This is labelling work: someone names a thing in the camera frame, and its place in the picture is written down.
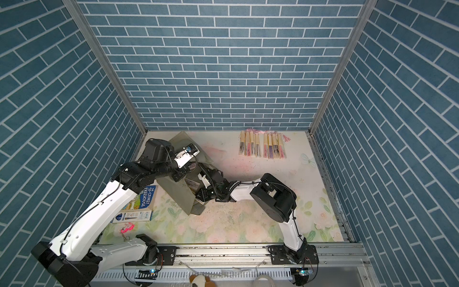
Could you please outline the black patterned bamboo folding fan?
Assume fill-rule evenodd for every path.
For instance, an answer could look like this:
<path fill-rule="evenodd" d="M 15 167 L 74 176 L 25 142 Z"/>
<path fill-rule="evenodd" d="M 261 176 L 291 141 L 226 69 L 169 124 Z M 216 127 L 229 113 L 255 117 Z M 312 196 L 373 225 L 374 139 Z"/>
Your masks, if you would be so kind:
<path fill-rule="evenodd" d="M 239 155 L 246 155 L 246 131 L 243 130 L 239 137 Z"/>

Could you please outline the pink folding fan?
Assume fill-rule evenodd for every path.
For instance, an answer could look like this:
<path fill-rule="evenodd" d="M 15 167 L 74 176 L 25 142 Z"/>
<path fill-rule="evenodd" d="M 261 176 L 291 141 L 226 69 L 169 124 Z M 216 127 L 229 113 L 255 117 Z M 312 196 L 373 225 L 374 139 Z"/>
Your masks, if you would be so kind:
<path fill-rule="evenodd" d="M 245 156 L 250 157 L 252 155 L 251 147 L 251 134 L 250 131 L 245 131 Z"/>

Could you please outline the olive green canvas tote bag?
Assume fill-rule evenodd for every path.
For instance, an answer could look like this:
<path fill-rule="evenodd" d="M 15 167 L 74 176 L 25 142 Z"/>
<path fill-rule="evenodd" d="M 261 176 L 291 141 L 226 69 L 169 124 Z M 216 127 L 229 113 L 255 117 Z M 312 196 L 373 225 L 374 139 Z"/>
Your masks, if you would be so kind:
<path fill-rule="evenodd" d="M 186 132 L 179 132 L 177 135 L 172 137 L 169 142 L 175 149 L 175 154 L 180 152 L 184 147 L 189 144 L 194 144 L 199 150 L 200 153 L 196 156 L 199 163 L 204 164 L 209 169 L 214 169 L 214 162 L 204 148 L 199 146 L 199 144 Z M 198 179 L 198 174 L 202 169 L 194 165 L 189 172 L 178 182 L 175 182 L 171 176 L 159 178 L 156 180 L 157 184 L 179 205 L 179 207 L 187 214 L 201 215 L 205 210 L 205 203 L 196 199 L 196 195 L 188 188 L 185 183 L 185 178 L 192 179 L 197 182 L 202 181 Z"/>

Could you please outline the purple folding fan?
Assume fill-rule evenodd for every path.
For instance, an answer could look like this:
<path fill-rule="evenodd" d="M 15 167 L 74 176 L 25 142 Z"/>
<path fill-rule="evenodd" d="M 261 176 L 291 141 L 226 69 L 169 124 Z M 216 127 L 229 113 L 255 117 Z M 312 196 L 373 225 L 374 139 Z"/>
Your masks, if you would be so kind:
<path fill-rule="evenodd" d="M 273 136 L 271 133 L 267 135 L 267 144 L 268 144 L 268 158 L 274 159 L 274 149 L 273 149 Z"/>

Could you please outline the pink teal fan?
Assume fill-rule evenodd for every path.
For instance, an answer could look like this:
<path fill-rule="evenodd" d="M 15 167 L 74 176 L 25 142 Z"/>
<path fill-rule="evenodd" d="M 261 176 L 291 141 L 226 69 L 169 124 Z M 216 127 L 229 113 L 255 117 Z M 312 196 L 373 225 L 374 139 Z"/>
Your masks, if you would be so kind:
<path fill-rule="evenodd" d="M 278 137 L 280 158 L 281 159 L 286 159 L 287 158 L 287 154 L 286 154 L 286 148 L 285 148 L 285 145 L 284 145 L 284 135 L 279 133 L 277 135 L 277 137 Z"/>

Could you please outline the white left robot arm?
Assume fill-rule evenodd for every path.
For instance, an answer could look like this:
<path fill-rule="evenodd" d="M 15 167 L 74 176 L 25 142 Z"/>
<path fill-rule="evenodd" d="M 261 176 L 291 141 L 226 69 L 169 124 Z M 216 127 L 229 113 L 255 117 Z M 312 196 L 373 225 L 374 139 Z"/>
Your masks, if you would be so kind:
<path fill-rule="evenodd" d="M 186 148 L 176 153 L 168 141 L 148 140 L 138 160 L 121 165 L 68 228 L 50 242 L 38 242 L 31 254 L 64 287 L 88 287 L 99 273 L 129 262 L 157 264 L 157 243 L 145 234 L 108 247 L 93 244 L 126 204 L 156 179 L 182 177 L 192 158 Z"/>

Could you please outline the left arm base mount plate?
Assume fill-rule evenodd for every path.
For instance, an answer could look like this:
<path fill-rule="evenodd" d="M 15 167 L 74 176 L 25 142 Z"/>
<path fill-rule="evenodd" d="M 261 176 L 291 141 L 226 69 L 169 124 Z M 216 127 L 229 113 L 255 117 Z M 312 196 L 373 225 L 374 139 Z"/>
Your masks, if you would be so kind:
<path fill-rule="evenodd" d="M 145 255 L 137 261 L 126 263 L 127 266 L 171 266 L 175 262 L 177 246 L 158 246 L 153 255 Z"/>

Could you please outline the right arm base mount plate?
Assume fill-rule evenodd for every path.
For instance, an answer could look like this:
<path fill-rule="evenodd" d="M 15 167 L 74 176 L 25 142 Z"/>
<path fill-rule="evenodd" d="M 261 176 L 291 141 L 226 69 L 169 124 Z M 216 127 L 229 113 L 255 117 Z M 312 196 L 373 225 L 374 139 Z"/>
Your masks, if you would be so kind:
<path fill-rule="evenodd" d="M 273 265 L 317 265 L 320 263 L 317 249 L 314 245 L 305 245 L 298 251 L 293 251 L 285 245 L 270 245 L 267 247 Z"/>

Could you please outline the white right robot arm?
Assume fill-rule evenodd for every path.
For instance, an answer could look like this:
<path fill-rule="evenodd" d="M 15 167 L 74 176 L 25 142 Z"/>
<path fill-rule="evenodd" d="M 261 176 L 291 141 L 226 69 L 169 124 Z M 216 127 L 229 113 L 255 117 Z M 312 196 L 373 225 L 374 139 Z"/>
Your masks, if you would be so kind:
<path fill-rule="evenodd" d="M 251 182 L 229 182 L 216 169 L 202 168 L 198 179 L 203 187 L 196 193 L 201 202 L 240 202 L 253 200 L 274 221 L 278 222 L 283 234 L 283 243 L 287 251 L 299 253 L 306 247 L 306 241 L 300 234 L 294 215 L 297 196 L 286 184 L 270 173 Z"/>

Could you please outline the white black-inked fan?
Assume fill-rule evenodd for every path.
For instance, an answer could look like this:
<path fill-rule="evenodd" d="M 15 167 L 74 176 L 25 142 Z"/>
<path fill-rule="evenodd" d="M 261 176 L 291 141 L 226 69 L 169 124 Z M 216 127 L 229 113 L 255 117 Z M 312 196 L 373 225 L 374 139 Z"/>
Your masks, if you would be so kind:
<path fill-rule="evenodd" d="M 189 178 L 185 178 L 185 183 L 187 184 L 188 188 L 196 194 L 201 188 L 202 188 L 202 183 L 194 181 Z"/>

